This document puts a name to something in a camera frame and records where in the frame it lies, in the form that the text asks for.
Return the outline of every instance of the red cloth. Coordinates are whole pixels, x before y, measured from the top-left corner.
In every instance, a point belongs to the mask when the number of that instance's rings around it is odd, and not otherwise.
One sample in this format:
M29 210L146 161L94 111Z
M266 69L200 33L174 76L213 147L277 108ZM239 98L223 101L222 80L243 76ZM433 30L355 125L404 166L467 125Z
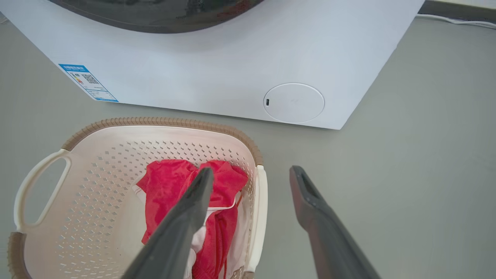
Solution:
M248 175L225 161L209 161L200 170L210 167L214 184L209 207L230 207L236 193L248 182ZM148 242L167 213L186 192L199 170L186 160L155 161L146 167L145 176L137 183L146 193L146 232L141 240ZM226 261L234 237L238 209L233 207L214 212L206 221L203 248L196 255L192 274L195 279L217 279Z

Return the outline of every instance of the qr code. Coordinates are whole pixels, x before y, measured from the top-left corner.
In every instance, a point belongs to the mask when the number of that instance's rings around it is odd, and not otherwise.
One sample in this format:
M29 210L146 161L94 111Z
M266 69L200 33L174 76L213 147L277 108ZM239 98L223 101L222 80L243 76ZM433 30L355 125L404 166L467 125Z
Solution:
M99 84L99 82L90 74L81 74L89 83Z

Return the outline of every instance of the basket handle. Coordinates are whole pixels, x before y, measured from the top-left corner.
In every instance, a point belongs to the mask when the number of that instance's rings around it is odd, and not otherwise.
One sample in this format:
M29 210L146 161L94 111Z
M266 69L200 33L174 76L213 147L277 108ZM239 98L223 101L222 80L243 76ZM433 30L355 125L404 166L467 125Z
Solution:
M250 252L245 274L254 273L262 255L265 227L267 225L267 173L262 165L258 165L255 181L255 199L253 201L253 226L251 231Z
M69 169L71 165L71 160L69 158L70 152L61 149L58 152L50 154L48 157L45 159L41 160L34 168L28 173L26 178L24 178L24 181L22 181L21 187L17 191L17 195L15 196L15 202L14 202L14 223L17 226L17 231L18 232L25 232L25 229L27 227L34 227L39 225L43 219L45 219L45 216L48 213L48 209L50 209L50 206L54 202L55 197L57 196L57 193L59 192L62 183L64 182ZM61 178L59 179L59 182L57 183L57 186L54 189L54 192L50 196L50 199L47 202L47 205L45 206L45 209L41 212L40 217L38 220L33 223L33 224L27 224L24 221L24 209L25 209L25 203L26 203L26 197L27 193L29 190L33 187L33 185L36 183L38 178L41 176L41 174L55 161L58 159L65 159L67 165L65 166L65 169L62 173Z

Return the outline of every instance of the plastic laundry basket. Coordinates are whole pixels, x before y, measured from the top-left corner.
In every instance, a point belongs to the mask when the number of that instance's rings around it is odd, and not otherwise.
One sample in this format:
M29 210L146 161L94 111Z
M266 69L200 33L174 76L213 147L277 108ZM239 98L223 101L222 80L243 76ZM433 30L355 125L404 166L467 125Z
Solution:
M26 194L56 160L67 166L34 224L24 222ZM155 160L185 159L197 166L225 160L249 176L243 189L250 212L245 265L232 278L253 278L267 218L262 156L243 132L229 126L170 118L118 118L85 127L24 179L15 199L17 232L9 240L13 278L116 279L141 249L144 205L130 186Z

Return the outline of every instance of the basket hole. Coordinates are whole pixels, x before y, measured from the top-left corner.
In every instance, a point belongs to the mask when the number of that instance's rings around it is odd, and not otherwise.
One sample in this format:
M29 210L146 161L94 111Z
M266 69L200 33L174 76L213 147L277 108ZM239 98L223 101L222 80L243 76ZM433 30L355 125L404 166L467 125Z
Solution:
M41 217L44 209L48 210L46 208L48 201L54 194L57 183L61 182L62 173L66 167L65 159L58 159L41 174L29 190L24 209L24 220L27 223L35 223Z

